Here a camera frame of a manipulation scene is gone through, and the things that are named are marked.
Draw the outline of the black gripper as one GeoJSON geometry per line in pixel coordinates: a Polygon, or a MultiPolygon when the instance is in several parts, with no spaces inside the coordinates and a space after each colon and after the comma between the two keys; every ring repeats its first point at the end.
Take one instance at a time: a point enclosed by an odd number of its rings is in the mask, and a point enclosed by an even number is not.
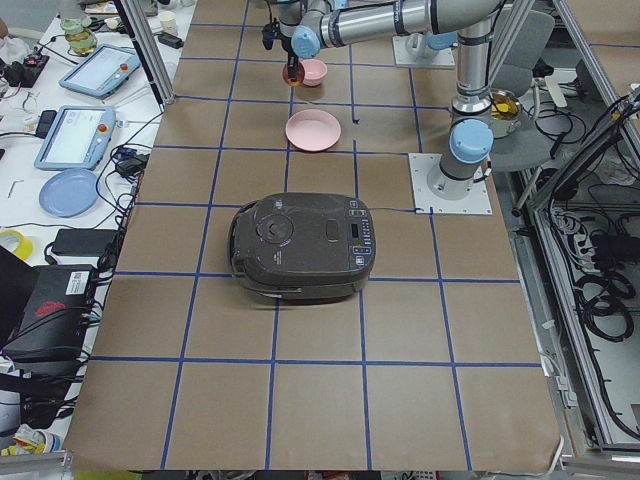
{"type": "Polygon", "coordinates": [[[288,24],[282,19],[277,20],[276,38],[281,42],[282,48],[287,53],[287,64],[285,67],[286,79],[297,79],[299,76],[299,57],[292,47],[292,38],[295,33],[296,24],[288,24]]]}

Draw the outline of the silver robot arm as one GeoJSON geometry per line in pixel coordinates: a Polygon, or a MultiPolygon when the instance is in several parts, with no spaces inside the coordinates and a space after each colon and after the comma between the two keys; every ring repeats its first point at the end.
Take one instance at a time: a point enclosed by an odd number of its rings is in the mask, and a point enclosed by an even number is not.
{"type": "Polygon", "coordinates": [[[489,66],[499,1],[270,1],[262,28],[265,49],[286,52],[284,80],[299,85],[302,60],[324,49],[390,38],[395,53],[406,53],[413,39],[422,56],[455,44],[448,147],[426,176],[429,191],[444,200],[461,200],[472,189],[489,156],[491,95],[489,66]]]}

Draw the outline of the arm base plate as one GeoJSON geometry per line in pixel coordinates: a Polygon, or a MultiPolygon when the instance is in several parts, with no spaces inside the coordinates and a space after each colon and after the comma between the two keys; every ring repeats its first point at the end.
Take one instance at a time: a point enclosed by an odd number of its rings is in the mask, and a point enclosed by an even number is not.
{"type": "Polygon", "coordinates": [[[467,180],[453,180],[440,168],[442,155],[409,153],[409,173],[418,214],[491,215],[486,177],[478,166],[467,180]]]}
{"type": "Polygon", "coordinates": [[[453,70],[457,32],[413,33],[392,38],[395,65],[403,68],[453,70]]]}

